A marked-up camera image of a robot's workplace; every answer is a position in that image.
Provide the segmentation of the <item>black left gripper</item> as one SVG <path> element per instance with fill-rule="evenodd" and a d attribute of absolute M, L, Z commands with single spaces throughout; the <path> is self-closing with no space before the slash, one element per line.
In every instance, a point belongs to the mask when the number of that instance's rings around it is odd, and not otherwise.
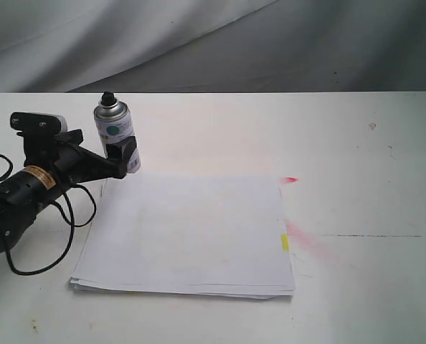
<path fill-rule="evenodd" d="M 25 162 L 23 172 L 38 179 L 60 179 L 85 183 L 107 178 L 122 179 L 138 171 L 138 146 L 135 136 L 107 143 L 107 158 L 80 147 L 81 129 L 66 132 L 35 133 L 23 131 Z"/>

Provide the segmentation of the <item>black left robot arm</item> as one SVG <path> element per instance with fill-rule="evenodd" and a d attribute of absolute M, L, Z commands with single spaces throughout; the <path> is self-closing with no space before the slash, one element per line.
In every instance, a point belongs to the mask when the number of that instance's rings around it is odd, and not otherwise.
<path fill-rule="evenodd" d="M 24 139 L 25 162 L 19 172 L 0 183 L 0 253 L 4 251 L 1 236 L 10 248 L 21 239 L 37 214 L 79 183 L 107 178 L 122 179 L 136 148 L 130 136 L 108 144 L 107 157 L 81 147 L 80 129 L 56 135 L 29 135 Z"/>

